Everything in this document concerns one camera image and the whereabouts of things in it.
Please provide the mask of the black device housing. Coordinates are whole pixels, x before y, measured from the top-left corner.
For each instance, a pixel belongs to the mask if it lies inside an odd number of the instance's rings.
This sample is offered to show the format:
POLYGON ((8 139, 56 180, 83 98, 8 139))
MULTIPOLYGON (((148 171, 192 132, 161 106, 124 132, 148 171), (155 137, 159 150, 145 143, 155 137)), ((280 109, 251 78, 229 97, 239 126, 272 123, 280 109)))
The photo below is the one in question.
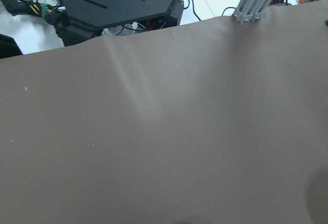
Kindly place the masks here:
POLYGON ((42 5, 42 18, 55 28, 65 46, 101 35, 103 29, 139 23, 147 30, 180 24, 180 0, 57 0, 64 10, 42 5))

